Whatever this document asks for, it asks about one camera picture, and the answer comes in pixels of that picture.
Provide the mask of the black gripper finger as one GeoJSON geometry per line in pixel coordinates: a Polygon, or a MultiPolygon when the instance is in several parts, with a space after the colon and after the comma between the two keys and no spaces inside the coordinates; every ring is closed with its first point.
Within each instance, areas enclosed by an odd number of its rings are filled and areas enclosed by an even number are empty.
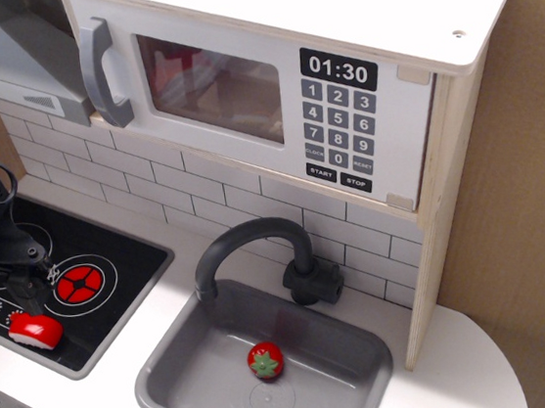
{"type": "Polygon", "coordinates": [[[24,312],[32,316],[43,315],[44,305],[51,297],[51,287],[41,279],[11,274],[4,286],[24,312]]]}

